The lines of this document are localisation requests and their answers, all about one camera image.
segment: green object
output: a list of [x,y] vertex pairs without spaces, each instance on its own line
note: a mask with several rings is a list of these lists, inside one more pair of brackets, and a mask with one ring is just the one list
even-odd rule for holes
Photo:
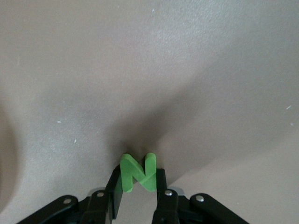
[[124,192],[131,192],[133,190],[133,178],[135,178],[148,191],[155,191],[157,189],[157,163],[155,154],[146,154],[145,171],[130,154],[122,155],[120,167],[122,190]]

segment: screw head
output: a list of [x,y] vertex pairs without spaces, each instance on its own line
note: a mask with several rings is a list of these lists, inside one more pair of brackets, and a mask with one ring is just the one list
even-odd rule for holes
[[198,202],[203,202],[205,200],[205,198],[203,196],[201,196],[201,195],[196,195],[195,199]]
[[69,203],[71,203],[71,199],[70,199],[70,198],[66,198],[66,199],[64,200],[64,204],[69,204]]
[[166,190],[166,191],[165,191],[165,194],[166,194],[167,196],[171,196],[171,195],[172,195],[172,191],[171,191],[171,190]]
[[99,192],[99,193],[97,194],[97,196],[98,196],[98,197],[103,197],[103,196],[104,196],[104,193],[103,193],[103,192]]

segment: gray surface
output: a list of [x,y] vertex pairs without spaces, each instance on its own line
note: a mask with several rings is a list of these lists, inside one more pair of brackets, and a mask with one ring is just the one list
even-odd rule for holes
[[[0,223],[147,151],[188,196],[298,223],[298,40],[297,1],[0,1]],[[154,207],[137,186],[115,223]]]

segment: metal bolt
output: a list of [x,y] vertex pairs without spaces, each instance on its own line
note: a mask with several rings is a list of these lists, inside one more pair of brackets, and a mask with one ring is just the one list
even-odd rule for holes
[[203,202],[205,200],[205,198],[203,196],[201,196],[201,195],[196,195],[195,199],[198,202]]
[[103,197],[103,196],[104,196],[104,193],[103,193],[103,192],[99,192],[99,193],[97,194],[97,196],[98,196],[98,197]]
[[166,194],[167,196],[171,196],[171,195],[172,195],[172,191],[171,191],[171,190],[166,190],[166,191],[165,191],[165,194]]
[[64,204],[69,204],[69,203],[71,203],[71,199],[70,199],[70,198],[66,198],[66,199],[64,200]]

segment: green foam letter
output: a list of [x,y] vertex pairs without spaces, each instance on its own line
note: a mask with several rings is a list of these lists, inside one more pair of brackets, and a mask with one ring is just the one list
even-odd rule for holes
[[130,154],[122,155],[120,167],[122,190],[124,192],[131,192],[133,190],[133,178],[148,191],[155,191],[157,189],[155,154],[146,154],[145,171],[143,171],[142,166]]

